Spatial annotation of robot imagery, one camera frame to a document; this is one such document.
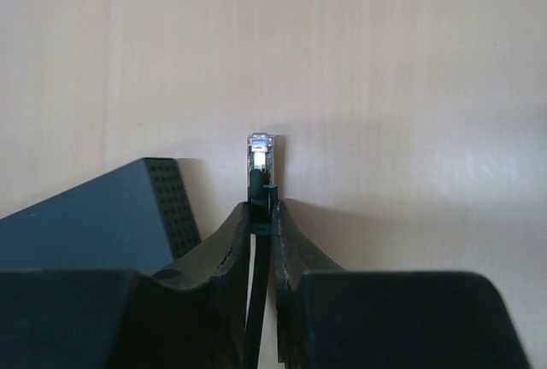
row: ventilation holes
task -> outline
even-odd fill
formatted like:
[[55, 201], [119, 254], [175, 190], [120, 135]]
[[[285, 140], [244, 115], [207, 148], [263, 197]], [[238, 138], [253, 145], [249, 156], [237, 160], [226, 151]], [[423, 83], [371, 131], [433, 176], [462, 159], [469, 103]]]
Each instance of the ventilation holes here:
[[171, 249], [178, 258], [201, 242], [179, 167], [173, 160], [147, 159], [147, 165]]

